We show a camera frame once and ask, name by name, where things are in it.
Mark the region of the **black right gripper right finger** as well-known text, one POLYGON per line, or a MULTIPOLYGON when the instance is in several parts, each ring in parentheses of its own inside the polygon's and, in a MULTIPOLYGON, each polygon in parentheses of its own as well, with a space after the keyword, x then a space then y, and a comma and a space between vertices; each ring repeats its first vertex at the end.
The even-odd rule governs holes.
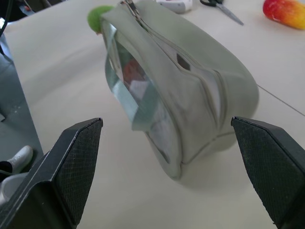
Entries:
POLYGON ((247 175, 277 229, 305 229, 305 149, 284 129, 233 117, 247 175))

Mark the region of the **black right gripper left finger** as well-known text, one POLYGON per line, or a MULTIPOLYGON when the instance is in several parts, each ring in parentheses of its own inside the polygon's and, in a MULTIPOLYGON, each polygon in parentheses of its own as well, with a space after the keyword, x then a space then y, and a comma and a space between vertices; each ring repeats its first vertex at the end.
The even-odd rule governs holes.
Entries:
MULTIPOLYGON (((0 208, 0 229, 76 229, 94 178, 103 121, 65 129, 0 208)), ((13 176, 0 170, 0 183, 13 176)))

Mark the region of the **grey-green zippered pouch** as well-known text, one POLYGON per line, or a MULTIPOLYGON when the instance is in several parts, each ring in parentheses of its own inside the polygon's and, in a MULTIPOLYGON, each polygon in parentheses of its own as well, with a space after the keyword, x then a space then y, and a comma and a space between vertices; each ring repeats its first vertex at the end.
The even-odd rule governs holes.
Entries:
POLYGON ((235 143, 232 117, 252 117, 259 102, 258 86, 238 58, 152 0, 122 1, 100 22, 108 87, 171 179, 235 143))

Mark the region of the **white shoe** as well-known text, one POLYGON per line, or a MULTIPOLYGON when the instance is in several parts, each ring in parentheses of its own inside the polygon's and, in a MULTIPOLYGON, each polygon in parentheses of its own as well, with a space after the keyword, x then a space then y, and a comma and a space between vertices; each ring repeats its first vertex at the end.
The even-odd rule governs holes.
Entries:
POLYGON ((33 149, 30 146, 24 146, 15 156, 8 159, 7 162, 11 167, 11 173, 20 173, 32 160, 33 149))

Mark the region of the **green round fruit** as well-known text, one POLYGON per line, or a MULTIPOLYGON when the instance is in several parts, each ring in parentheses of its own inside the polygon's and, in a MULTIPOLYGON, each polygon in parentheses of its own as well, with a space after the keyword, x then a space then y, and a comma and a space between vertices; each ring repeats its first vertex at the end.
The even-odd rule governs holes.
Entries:
POLYGON ((98 6, 92 9, 87 15, 87 23, 92 31, 97 35, 102 34, 101 21, 102 15, 112 10, 114 7, 110 5, 98 6))

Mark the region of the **red yellow mango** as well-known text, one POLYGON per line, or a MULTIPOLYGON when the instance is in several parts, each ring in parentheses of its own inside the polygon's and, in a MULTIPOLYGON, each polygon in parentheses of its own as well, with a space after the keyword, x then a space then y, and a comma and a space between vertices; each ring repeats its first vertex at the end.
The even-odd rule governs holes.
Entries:
POLYGON ((298 0, 265 0, 263 13, 272 21, 305 30, 305 3, 298 0))

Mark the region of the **white box with red print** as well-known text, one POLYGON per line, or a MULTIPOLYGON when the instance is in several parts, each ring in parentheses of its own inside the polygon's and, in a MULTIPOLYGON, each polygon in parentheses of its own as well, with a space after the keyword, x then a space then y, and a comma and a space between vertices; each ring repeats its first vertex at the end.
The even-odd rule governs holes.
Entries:
POLYGON ((183 14, 190 11, 193 7, 193 0, 155 0, 165 8, 177 14, 183 14))

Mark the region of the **black handled scissors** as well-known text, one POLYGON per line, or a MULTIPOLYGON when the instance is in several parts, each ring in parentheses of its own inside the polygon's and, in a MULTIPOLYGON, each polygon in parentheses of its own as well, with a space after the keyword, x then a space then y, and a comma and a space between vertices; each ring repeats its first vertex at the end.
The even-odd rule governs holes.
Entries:
POLYGON ((202 3, 205 6, 218 8, 230 19, 232 19, 239 25, 244 26, 244 23, 235 14, 233 14, 229 9, 227 9, 223 5, 224 0, 199 0, 199 1, 200 1, 200 3, 202 3))

